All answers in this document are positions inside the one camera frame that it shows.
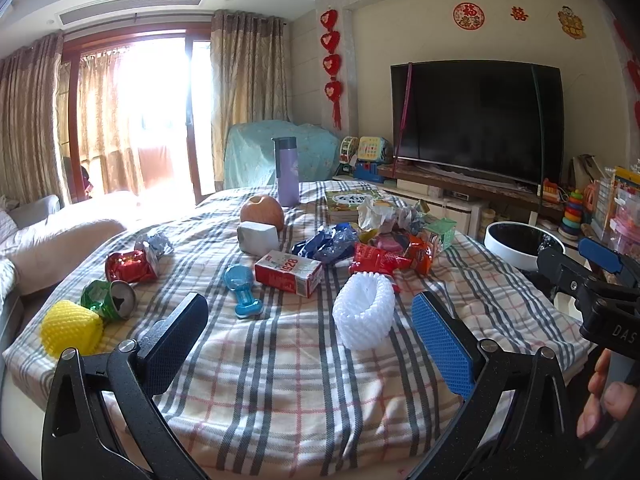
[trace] air conditioner vent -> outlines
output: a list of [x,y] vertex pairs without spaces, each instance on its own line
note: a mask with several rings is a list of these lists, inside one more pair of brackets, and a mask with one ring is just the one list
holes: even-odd
[[202,0],[107,0],[60,14],[63,25],[85,20],[108,12],[141,9],[143,7],[198,6]]

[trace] wall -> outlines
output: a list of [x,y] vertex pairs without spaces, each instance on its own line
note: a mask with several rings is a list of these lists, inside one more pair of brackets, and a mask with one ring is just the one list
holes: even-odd
[[318,72],[316,12],[312,10],[291,23],[291,79],[293,117],[296,124],[321,123],[321,90]]
[[[485,13],[479,30],[459,28],[460,2]],[[596,0],[385,0],[353,11],[361,135],[392,139],[389,67],[409,61],[502,59],[560,68],[565,161],[593,153],[605,165],[626,163],[628,117],[618,55]],[[511,7],[523,7],[526,22]],[[565,34],[558,11],[570,6],[587,37]]]

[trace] screw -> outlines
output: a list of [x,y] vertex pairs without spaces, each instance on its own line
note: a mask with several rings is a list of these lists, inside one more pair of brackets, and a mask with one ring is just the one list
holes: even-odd
[[73,359],[75,355],[76,355],[75,348],[67,348],[65,349],[65,351],[62,352],[62,355],[60,357],[62,357],[65,361],[69,361],[69,359]]
[[543,357],[546,357],[547,359],[554,359],[556,357],[556,353],[548,346],[543,346],[540,349],[540,353],[542,354]]
[[125,339],[118,345],[118,350],[124,353],[131,352],[136,347],[136,344],[135,339]]
[[498,343],[493,339],[482,339],[480,342],[480,348],[489,354],[494,353],[498,349]]

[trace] red and white carton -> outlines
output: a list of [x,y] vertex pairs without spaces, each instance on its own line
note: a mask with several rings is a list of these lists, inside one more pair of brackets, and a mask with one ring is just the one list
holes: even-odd
[[308,298],[320,282],[322,263],[294,254],[269,251],[255,264],[255,279]]

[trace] green soda can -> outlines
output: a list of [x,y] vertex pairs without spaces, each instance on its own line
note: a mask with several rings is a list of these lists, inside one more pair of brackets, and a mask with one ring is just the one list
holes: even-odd
[[80,305],[95,312],[106,321],[129,319],[138,301],[127,282],[95,280],[82,290]]

